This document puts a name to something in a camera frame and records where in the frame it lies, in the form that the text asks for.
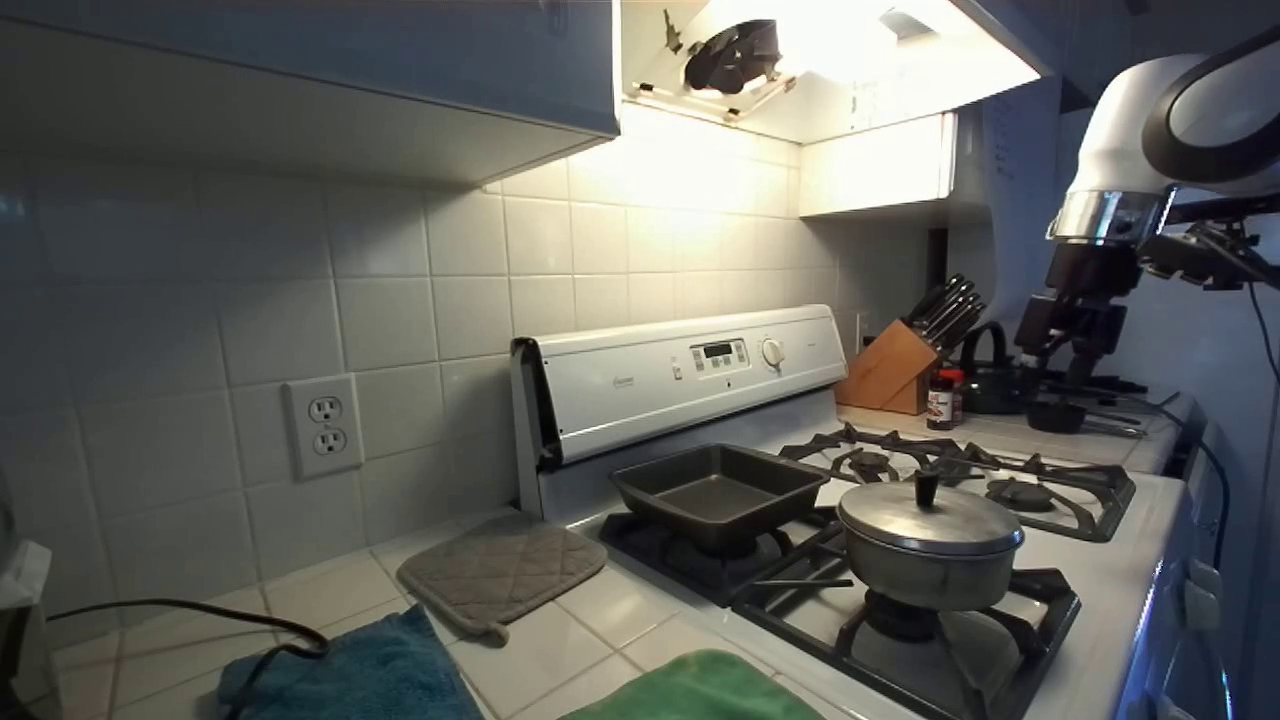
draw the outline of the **baking pan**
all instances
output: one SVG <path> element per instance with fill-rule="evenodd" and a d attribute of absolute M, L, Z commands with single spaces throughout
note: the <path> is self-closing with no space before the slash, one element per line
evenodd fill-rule
<path fill-rule="evenodd" d="M 623 506 L 707 552 L 734 552 L 811 507 L 826 472 L 707 446 L 616 472 Z"/>

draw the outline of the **electrical outlet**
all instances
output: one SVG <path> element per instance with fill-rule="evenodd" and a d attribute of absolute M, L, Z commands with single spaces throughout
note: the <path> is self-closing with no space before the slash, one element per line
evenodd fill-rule
<path fill-rule="evenodd" d="M 354 372 L 284 385 L 284 414 L 301 482 L 364 463 Z"/>

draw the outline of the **knife block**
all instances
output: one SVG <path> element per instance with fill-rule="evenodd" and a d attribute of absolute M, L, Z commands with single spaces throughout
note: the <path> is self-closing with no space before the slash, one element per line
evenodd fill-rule
<path fill-rule="evenodd" d="M 894 321 L 845 372 L 838 406 L 872 414 L 925 414 L 925 385 L 935 352 L 902 321 Z"/>

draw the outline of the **stove knob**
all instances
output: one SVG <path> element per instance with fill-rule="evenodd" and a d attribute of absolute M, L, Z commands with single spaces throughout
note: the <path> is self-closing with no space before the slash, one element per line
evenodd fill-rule
<path fill-rule="evenodd" d="M 786 372 L 786 360 L 790 360 L 790 352 L 786 352 L 786 342 L 761 342 L 761 360 L 771 367 L 771 372 Z"/>

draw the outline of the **gas stove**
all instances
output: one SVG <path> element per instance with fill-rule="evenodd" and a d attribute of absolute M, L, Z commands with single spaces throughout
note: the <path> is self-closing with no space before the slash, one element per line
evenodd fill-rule
<path fill-rule="evenodd" d="M 1113 541 L 1134 501 L 1134 482 L 1120 463 L 1055 463 L 1041 456 L 1004 456 L 950 437 L 908 441 L 902 431 L 861 431 L 842 424 L 779 447 L 786 462 L 828 472 L 820 506 L 842 501 L 857 486 L 902 486 L 925 463 L 950 490 L 987 497 L 1012 507 L 1030 530 Z"/>
<path fill-rule="evenodd" d="M 779 637 L 809 655 L 786 677 L 878 687 L 922 715 L 1110 715 L 1146 631 L 1154 574 L 1180 490 L 1120 463 L 1065 463 L 960 441 L 842 424 L 847 356 L 828 308 L 786 308 L 521 335 L 512 410 L 521 507 L 595 534 L 644 579 Z M 623 514 L 616 476 L 693 447 L 738 446 L 828 482 L 754 543 L 707 552 Z M 1026 543 L 994 607 L 928 613 L 872 592 L 847 564 L 838 506 L 857 486 L 905 486 L 928 463 L 950 490 L 1018 507 Z M 838 699 L 861 714 L 880 699 Z"/>
<path fill-rule="evenodd" d="M 994 607 L 898 604 L 847 568 L 847 534 L 834 514 L 809 514 L 734 552 L 630 514 L 607 515 L 600 541 L 942 720 L 1026 715 L 1079 613 L 1055 568 L 1018 568 Z"/>

